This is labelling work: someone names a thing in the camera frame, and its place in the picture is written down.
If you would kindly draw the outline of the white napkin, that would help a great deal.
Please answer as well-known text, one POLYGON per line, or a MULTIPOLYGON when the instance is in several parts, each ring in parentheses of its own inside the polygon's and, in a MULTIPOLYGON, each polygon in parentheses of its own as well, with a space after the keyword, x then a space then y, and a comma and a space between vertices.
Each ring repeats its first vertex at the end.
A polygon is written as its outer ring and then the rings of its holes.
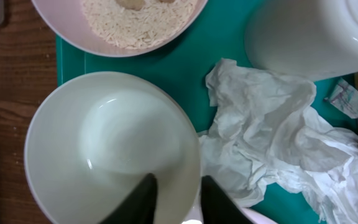
POLYGON ((358 135, 312 107, 313 82, 222 59, 206 86, 217 112, 200 137, 203 174, 243 207, 276 183, 323 221, 358 223, 358 135))

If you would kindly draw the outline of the white bowl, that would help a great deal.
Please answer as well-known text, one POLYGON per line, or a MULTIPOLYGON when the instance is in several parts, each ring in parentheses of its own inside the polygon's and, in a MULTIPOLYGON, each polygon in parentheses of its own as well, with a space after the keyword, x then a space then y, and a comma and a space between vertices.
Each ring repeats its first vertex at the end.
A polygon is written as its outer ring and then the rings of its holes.
POLYGON ((53 91, 24 147, 30 191, 52 223, 99 223, 149 173, 156 223, 182 223, 200 188, 198 135, 182 108, 139 77, 94 72, 53 91))

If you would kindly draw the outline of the pink bowl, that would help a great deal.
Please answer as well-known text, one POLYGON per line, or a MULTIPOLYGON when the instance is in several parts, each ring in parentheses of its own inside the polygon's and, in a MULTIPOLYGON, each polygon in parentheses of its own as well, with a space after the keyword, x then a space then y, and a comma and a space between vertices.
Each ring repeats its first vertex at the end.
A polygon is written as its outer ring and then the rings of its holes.
POLYGON ((135 9, 112 0, 32 0, 63 40, 104 57, 132 57, 156 50, 182 34, 207 0, 137 1, 135 9))

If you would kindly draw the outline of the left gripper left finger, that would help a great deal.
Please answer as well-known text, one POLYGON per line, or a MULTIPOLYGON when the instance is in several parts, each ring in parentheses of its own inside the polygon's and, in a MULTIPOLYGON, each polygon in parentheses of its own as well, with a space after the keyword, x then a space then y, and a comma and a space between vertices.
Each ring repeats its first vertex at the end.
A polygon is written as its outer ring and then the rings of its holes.
POLYGON ((153 224, 157 197, 157 179, 147 174, 100 224, 153 224))

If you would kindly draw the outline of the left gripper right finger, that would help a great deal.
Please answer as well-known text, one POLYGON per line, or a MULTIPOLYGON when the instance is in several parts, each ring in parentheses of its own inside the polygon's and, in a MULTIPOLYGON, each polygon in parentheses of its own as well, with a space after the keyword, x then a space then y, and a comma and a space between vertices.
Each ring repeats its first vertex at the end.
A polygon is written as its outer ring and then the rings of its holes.
POLYGON ((201 179, 200 204, 204 224, 252 224, 209 175, 201 179))

